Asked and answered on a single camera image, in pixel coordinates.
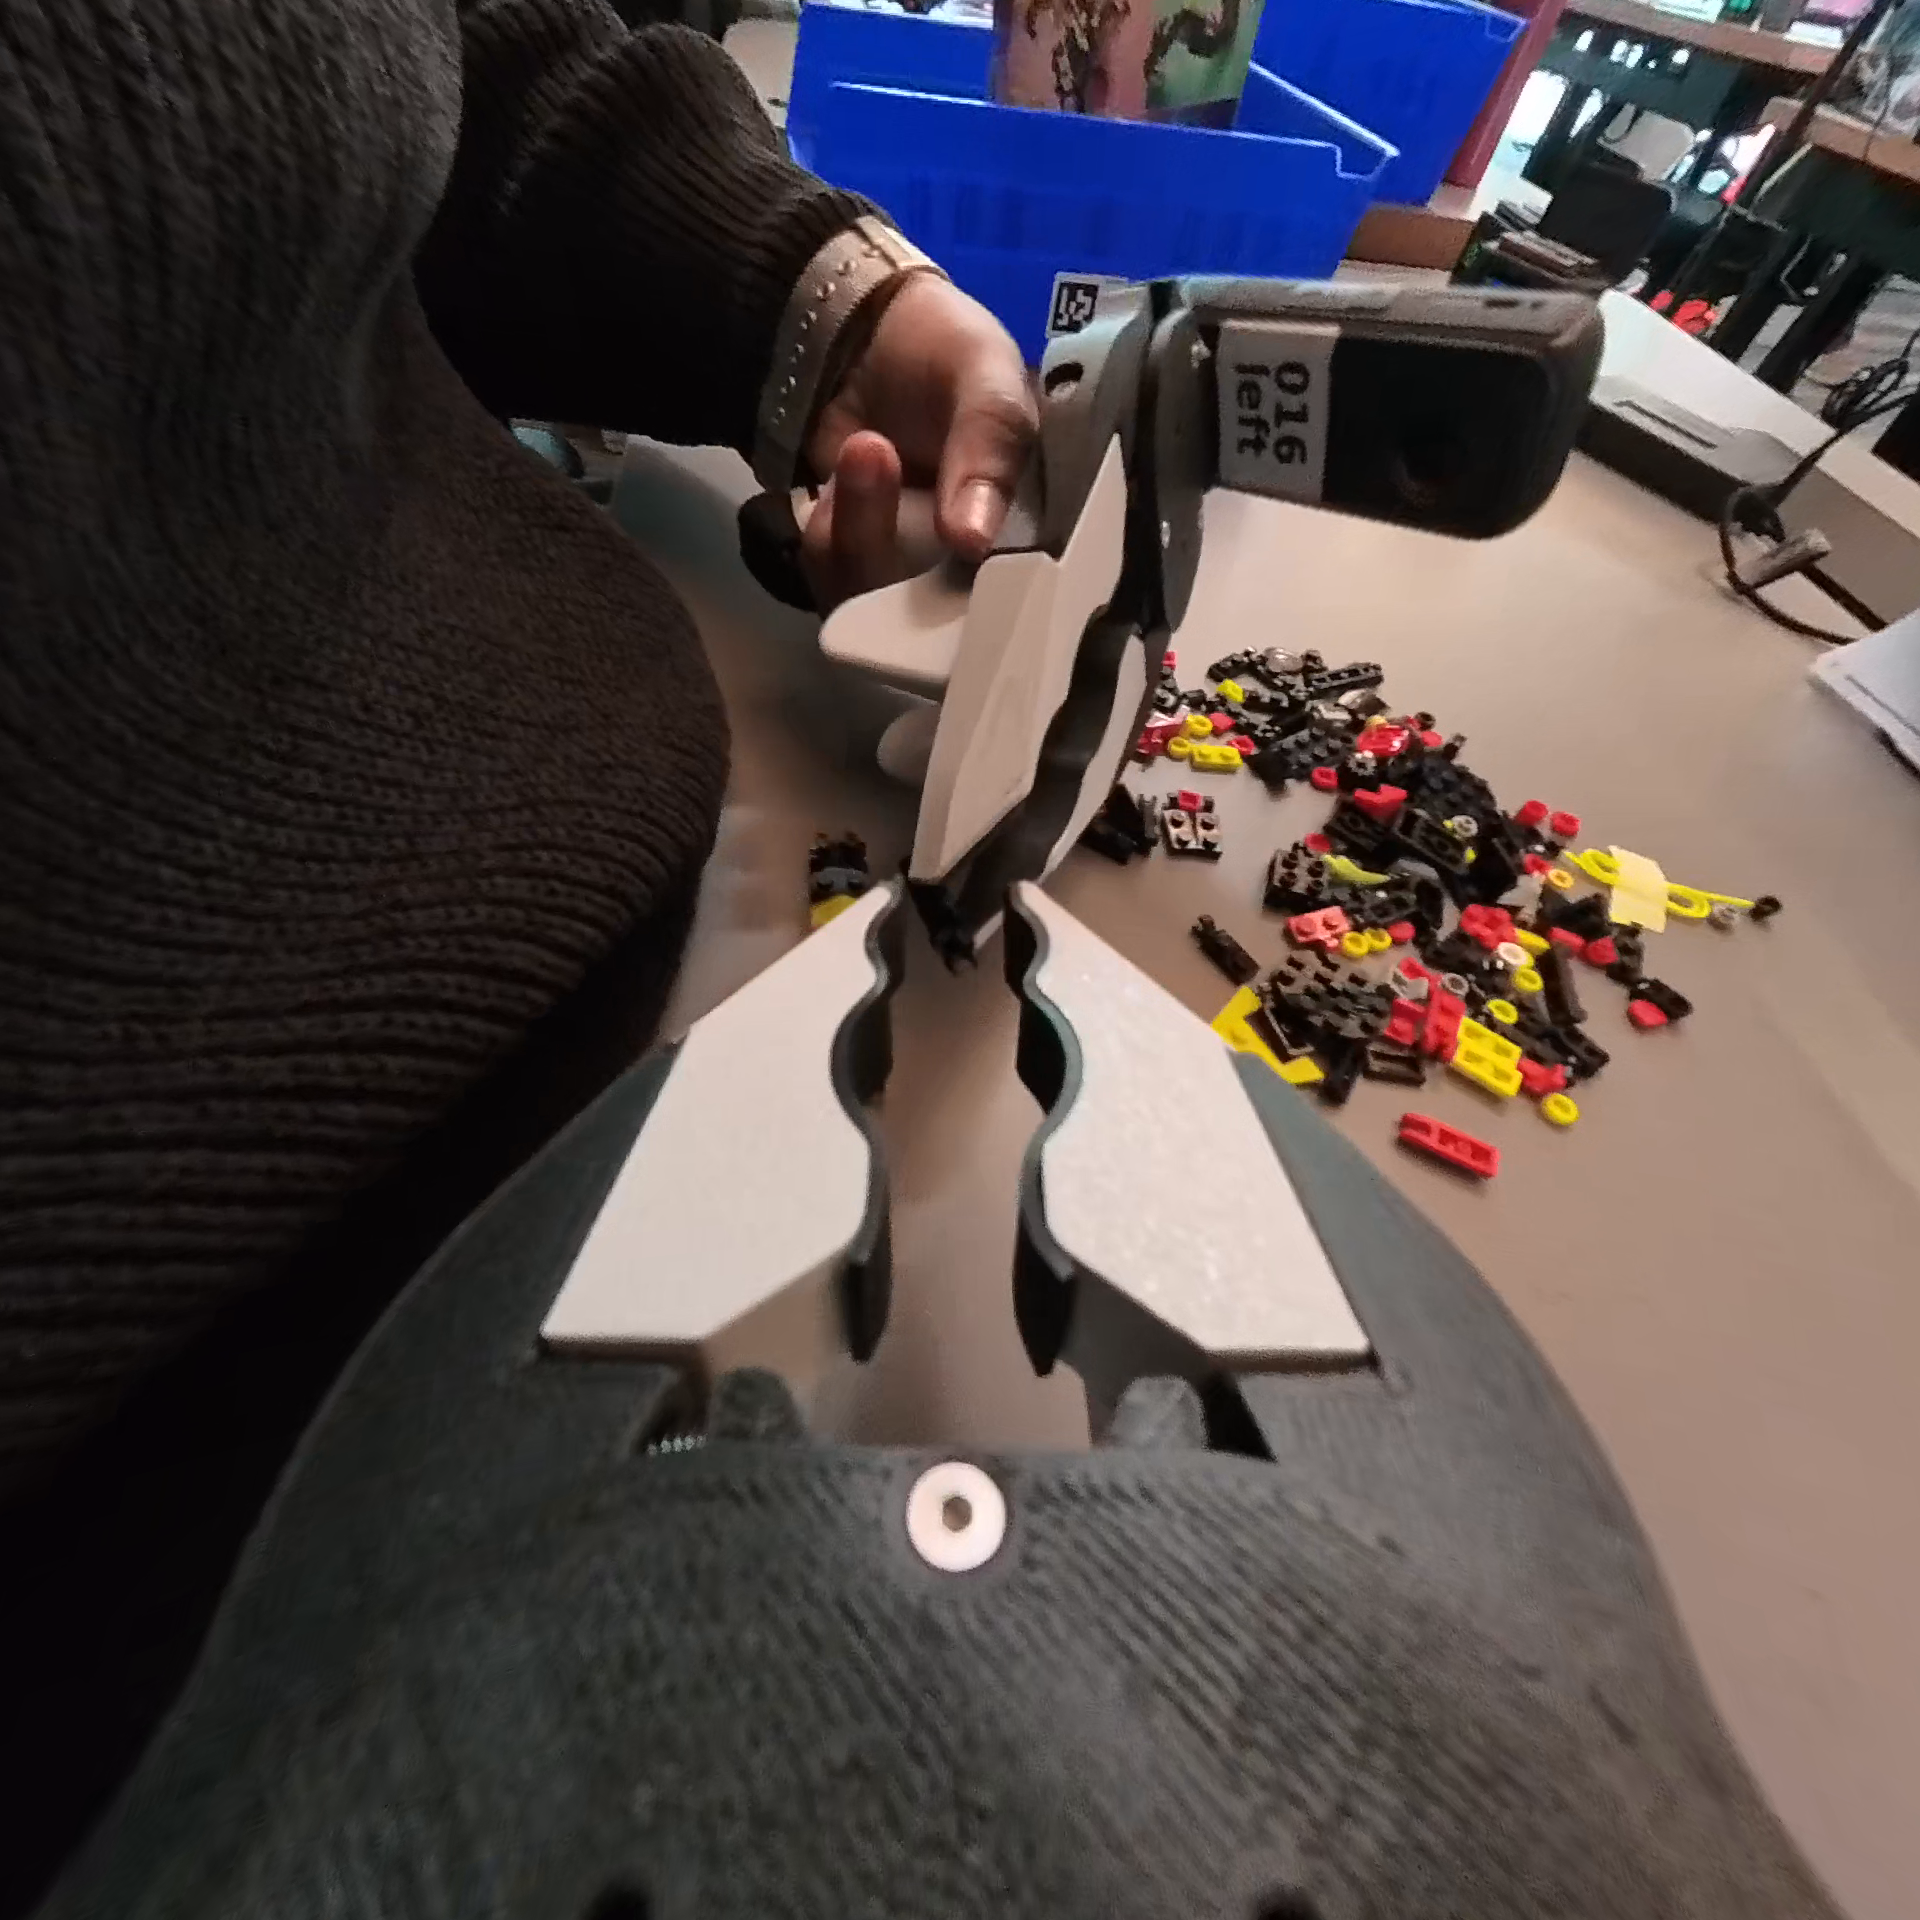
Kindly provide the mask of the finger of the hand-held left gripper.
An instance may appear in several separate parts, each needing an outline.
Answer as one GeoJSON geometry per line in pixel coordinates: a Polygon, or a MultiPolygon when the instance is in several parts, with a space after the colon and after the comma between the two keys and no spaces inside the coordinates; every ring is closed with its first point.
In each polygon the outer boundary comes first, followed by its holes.
{"type": "Polygon", "coordinates": [[[987,832],[1030,793],[1094,617],[1126,571],[1130,475],[1112,436],[1062,555],[1002,552],[974,577],[906,872],[961,887],[987,832]]]}
{"type": "Polygon", "coordinates": [[[961,877],[961,935],[987,940],[1011,888],[1043,881],[1107,805],[1130,759],[1156,667],[1142,624],[1096,614],[1073,660],[1068,693],[1047,723],[1030,793],[987,832],[961,877]]]}

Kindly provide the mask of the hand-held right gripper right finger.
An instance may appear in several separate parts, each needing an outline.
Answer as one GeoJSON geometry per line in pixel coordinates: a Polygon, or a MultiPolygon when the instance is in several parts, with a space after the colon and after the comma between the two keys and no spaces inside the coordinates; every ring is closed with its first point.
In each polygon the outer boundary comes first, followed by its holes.
{"type": "Polygon", "coordinates": [[[1367,1335],[1268,1096],[1235,1049],[1035,881],[1007,899],[1016,1072],[1039,1107],[1016,1201],[1016,1321],[1105,1437],[1132,1388],[1366,1377],[1367,1335]]]}

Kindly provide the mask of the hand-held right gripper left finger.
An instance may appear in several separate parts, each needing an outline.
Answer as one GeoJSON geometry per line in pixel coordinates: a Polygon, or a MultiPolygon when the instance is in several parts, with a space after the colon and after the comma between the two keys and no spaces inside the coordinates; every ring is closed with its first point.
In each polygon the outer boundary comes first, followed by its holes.
{"type": "Polygon", "coordinates": [[[872,887],[644,1065],[651,1101],[539,1337],[682,1374],[835,1374],[892,1305],[870,1107],[894,1065],[906,901],[872,887]]]}

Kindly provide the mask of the pile of lego pieces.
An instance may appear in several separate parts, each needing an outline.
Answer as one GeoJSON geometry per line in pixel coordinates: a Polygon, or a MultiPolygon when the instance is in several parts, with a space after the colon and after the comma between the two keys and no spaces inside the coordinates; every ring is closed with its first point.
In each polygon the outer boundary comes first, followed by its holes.
{"type": "Polygon", "coordinates": [[[1571,1128],[1578,1092],[1614,1060],[1600,999],[1619,996],[1633,1036],[1674,1033],[1697,1004],[1650,944],[1739,925],[1763,902],[1599,847],[1547,799],[1502,799],[1466,747],[1436,713],[1391,702],[1379,662],[1239,649],[1190,678],[1169,646],[1135,772],[1084,845],[1148,877],[1224,876],[1230,799],[1295,799],[1299,827],[1255,844],[1257,876],[1226,905],[1178,905],[1172,924],[1228,1000],[1236,990],[1195,948],[1193,918],[1209,913],[1262,965],[1274,1014],[1326,1068],[1297,1091],[1337,1110],[1360,1087],[1408,1096],[1441,1076],[1571,1128]],[[1218,861],[1164,851],[1156,812],[1178,789],[1217,798],[1218,861]]]}

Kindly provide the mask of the yellow wedge lego plate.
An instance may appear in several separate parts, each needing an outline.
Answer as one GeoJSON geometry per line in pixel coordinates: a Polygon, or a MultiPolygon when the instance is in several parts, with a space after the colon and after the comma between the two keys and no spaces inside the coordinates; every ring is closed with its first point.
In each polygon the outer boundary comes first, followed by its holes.
{"type": "Polygon", "coordinates": [[[1295,1087],[1314,1087],[1326,1081],[1326,1068],[1316,1060],[1313,1047],[1282,1029],[1254,980],[1236,988],[1235,996],[1211,1020],[1211,1029],[1230,1049],[1259,1060],[1295,1087]]]}

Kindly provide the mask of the red lego plate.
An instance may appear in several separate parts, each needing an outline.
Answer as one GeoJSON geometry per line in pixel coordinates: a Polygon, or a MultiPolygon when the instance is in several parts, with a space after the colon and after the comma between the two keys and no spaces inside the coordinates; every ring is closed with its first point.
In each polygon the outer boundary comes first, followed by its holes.
{"type": "Polygon", "coordinates": [[[1398,1142],[1430,1163],[1451,1168],[1457,1174],[1481,1183],[1492,1181],[1502,1171],[1502,1153],[1496,1142],[1419,1110],[1406,1110],[1399,1118],[1398,1142]]]}

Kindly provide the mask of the printed cardboard lego box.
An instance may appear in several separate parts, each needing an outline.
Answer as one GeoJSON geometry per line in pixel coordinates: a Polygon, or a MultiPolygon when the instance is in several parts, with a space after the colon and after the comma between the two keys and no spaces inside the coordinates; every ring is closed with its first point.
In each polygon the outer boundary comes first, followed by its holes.
{"type": "Polygon", "coordinates": [[[996,1],[991,100],[1230,127],[1262,20],[1265,1],[996,1]]]}

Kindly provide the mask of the person's left hand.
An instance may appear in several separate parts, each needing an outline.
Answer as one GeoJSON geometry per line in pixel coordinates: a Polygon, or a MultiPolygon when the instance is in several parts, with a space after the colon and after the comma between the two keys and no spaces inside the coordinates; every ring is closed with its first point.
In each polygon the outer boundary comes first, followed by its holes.
{"type": "Polygon", "coordinates": [[[1040,440],[1017,343],[932,271],[906,277],[807,430],[801,564],[824,613],[926,569],[986,559],[1040,440]]]}

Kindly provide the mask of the black pouch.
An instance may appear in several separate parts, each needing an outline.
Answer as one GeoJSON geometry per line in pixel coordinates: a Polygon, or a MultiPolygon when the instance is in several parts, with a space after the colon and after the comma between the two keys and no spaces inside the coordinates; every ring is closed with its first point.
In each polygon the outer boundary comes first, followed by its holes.
{"type": "Polygon", "coordinates": [[[1536,232],[1552,247],[1584,256],[1592,277],[1619,284],[1639,267],[1674,215],[1674,189],[1619,156],[1580,163],[1547,201],[1536,232]]]}

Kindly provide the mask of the dark red pole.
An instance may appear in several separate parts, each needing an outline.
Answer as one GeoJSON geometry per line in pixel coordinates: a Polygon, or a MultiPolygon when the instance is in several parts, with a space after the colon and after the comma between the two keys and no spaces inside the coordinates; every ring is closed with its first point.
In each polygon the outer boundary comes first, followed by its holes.
{"type": "Polygon", "coordinates": [[[1522,31],[1514,38],[1496,84],[1446,172],[1447,184],[1479,188],[1491,172],[1499,142],[1520,104],[1524,83],[1539,68],[1566,5],[1502,1],[1499,9],[1518,16],[1522,31]]]}

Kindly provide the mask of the background wooden desk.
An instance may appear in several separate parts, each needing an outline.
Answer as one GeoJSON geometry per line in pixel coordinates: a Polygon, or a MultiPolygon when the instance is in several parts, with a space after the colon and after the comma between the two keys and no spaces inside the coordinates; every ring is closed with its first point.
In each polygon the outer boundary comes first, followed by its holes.
{"type": "Polygon", "coordinates": [[[1867,5],[1835,49],[1654,5],[1566,5],[1543,70],[1569,91],[1527,175],[1562,184],[1599,159],[1622,110],[1699,134],[1667,179],[1639,296],[1668,320],[1704,301],[1705,343],[1735,360],[1793,303],[1760,358],[1760,381],[1788,392],[1888,280],[1915,284],[1915,72],[1884,104],[1840,99],[1887,30],[1915,53],[1915,5],[1867,5]]]}

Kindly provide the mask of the beige wristwatch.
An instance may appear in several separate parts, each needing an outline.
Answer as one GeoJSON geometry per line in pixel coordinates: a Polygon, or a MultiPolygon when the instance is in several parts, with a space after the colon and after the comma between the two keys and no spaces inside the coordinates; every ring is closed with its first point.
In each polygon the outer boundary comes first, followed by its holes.
{"type": "Polygon", "coordinates": [[[884,308],[918,279],[950,273],[898,229],[865,215],[824,243],[795,280],[760,387],[751,467],[785,494],[803,479],[809,436],[884,308]]]}

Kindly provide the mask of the blue plastic bin with tag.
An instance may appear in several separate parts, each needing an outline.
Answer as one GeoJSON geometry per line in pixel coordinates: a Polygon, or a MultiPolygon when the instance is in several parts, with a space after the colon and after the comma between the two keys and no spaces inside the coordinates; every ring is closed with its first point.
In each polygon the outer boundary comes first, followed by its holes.
{"type": "Polygon", "coordinates": [[[1326,279],[1398,147],[1255,65],[1233,127],[991,100],[992,31],[804,5],[785,129],[882,207],[1035,360],[1099,280],[1326,279]]]}

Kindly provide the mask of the light blue instruction booklet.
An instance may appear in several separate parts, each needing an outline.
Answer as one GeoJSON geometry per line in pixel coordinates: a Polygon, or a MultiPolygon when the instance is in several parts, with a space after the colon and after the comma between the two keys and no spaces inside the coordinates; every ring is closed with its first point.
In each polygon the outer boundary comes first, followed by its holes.
{"type": "Polygon", "coordinates": [[[1809,667],[1809,678],[1862,717],[1919,775],[1919,611],[1828,646],[1809,667]]]}

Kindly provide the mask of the person's black knit sweater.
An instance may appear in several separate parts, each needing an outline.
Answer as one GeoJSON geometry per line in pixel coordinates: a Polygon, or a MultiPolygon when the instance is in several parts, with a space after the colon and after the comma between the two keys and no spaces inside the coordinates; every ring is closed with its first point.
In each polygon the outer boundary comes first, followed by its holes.
{"type": "Polygon", "coordinates": [[[683,604],[418,299],[454,9],[6,5],[6,1915],[713,845],[683,604]]]}

